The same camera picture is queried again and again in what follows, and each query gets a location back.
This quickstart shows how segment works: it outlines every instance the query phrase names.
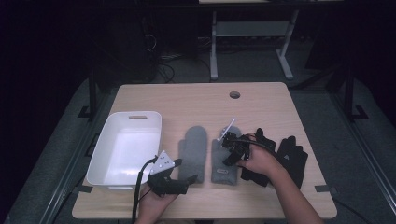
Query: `black fingerless glove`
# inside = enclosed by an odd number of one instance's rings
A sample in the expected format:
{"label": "black fingerless glove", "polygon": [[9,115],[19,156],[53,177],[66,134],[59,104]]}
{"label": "black fingerless glove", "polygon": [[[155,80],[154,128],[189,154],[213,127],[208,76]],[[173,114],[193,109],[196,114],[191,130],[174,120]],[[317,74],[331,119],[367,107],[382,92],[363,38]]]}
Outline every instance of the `black fingerless glove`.
{"label": "black fingerless glove", "polygon": [[280,159],[280,163],[288,171],[291,179],[300,188],[303,184],[308,154],[303,151],[303,147],[296,146],[296,138],[294,136],[283,139],[276,154]]}
{"label": "black fingerless glove", "polygon": [[[255,136],[256,136],[256,141],[259,144],[266,146],[267,149],[275,153],[276,143],[273,140],[266,138],[261,128],[259,128],[256,131]],[[241,178],[246,181],[252,180],[254,183],[263,187],[266,187],[268,182],[270,181],[270,179],[266,175],[255,173],[251,170],[248,170],[245,167],[242,168]]]}

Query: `white box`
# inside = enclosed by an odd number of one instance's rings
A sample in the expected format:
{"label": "white box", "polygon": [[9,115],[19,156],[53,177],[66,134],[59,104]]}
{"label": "white box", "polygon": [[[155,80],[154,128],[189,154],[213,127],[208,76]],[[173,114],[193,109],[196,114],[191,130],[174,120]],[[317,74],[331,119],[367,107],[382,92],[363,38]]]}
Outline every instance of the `white box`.
{"label": "white box", "polygon": [[[110,115],[92,154],[88,182],[110,189],[132,189],[143,165],[158,154],[161,129],[162,117],[155,111]],[[142,184],[147,182],[152,165],[146,167]]]}

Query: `gray carpet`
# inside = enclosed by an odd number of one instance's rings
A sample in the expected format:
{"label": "gray carpet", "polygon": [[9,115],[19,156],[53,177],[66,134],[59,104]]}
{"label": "gray carpet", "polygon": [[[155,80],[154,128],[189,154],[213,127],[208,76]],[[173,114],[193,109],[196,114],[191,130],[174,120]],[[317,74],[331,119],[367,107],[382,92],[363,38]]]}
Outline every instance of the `gray carpet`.
{"label": "gray carpet", "polygon": [[[288,86],[298,84],[317,71],[305,70],[304,63],[311,43],[293,42],[287,58],[294,72],[294,80],[286,80],[276,59],[272,45],[266,50],[247,49],[230,54],[220,54],[218,58],[219,79],[217,82],[281,81]],[[209,55],[200,54],[197,59],[174,60],[168,65],[175,70],[173,82],[208,82]],[[367,223],[396,223],[396,216],[390,209],[380,187],[372,176],[359,144],[349,128],[344,115],[337,109],[333,97],[324,90],[327,78],[306,88],[304,91],[291,91],[305,131],[315,151],[324,178],[332,188],[336,203],[337,217],[326,223],[365,223],[351,210],[367,218]],[[158,75],[152,83],[164,83]],[[370,92],[358,81],[355,86],[355,104],[363,107],[369,119],[357,120],[365,140],[374,149],[374,154],[396,186],[395,159],[396,131],[376,107]],[[99,133],[117,93],[101,93],[99,112],[93,122],[78,118],[84,105],[88,105],[88,83],[81,84],[66,108],[64,116],[43,151],[35,169],[26,182],[11,212],[9,223],[39,223],[47,205],[59,184],[71,158],[78,157],[72,171],[72,180],[64,190],[71,191],[78,180],[87,172],[90,157],[84,156],[91,140]],[[71,216],[76,193],[63,197],[64,205],[56,215],[54,223],[129,223],[130,220],[82,220]],[[266,223],[285,223],[284,220]]]}

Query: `gray mitten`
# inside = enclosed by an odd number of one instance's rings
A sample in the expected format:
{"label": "gray mitten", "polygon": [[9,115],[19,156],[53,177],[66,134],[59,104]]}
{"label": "gray mitten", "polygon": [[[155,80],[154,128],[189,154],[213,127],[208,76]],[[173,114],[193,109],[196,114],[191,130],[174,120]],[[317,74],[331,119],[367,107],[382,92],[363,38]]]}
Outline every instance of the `gray mitten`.
{"label": "gray mitten", "polygon": [[[231,126],[228,132],[241,136],[241,131]],[[222,147],[222,139],[212,141],[212,182],[216,184],[236,185],[237,167],[236,165],[226,166],[223,161],[230,156],[230,151]]]}
{"label": "gray mitten", "polygon": [[178,168],[178,179],[198,175],[196,183],[203,183],[206,162],[206,131],[201,126],[187,130],[186,137],[178,144],[178,156],[183,160]]}

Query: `round hole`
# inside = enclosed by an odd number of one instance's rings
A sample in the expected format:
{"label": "round hole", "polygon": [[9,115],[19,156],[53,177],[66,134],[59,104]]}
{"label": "round hole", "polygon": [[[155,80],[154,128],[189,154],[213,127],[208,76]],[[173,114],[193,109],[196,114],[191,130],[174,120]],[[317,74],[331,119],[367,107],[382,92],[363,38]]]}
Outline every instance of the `round hole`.
{"label": "round hole", "polygon": [[238,99],[239,97],[241,97],[241,93],[239,93],[238,91],[232,91],[230,92],[230,97],[233,99]]}

